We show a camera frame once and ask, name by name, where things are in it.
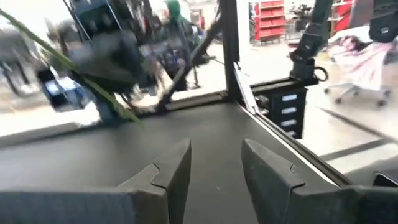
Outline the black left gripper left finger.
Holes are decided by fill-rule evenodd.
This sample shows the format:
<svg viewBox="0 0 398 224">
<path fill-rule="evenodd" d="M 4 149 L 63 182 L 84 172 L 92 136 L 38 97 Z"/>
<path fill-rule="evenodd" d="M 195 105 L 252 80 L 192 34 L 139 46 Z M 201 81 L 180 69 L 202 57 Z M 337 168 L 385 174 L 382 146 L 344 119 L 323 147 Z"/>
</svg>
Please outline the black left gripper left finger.
<svg viewBox="0 0 398 224">
<path fill-rule="evenodd" d="M 117 187 L 2 190 L 1 223 L 183 223 L 191 164 L 184 139 Z"/>
</svg>

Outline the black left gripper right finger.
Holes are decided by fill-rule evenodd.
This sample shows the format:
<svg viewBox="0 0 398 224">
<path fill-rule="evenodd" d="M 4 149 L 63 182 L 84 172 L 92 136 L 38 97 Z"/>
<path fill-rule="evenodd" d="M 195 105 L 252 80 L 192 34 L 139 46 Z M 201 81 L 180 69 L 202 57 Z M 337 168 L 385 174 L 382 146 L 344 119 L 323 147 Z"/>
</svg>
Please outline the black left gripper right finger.
<svg viewBox="0 0 398 224">
<path fill-rule="evenodd" d="M 397 189 L 337 187 L 250 139 L 242 143 L 246 185 L 259 223 L 397 224 Z"/>
</svg>

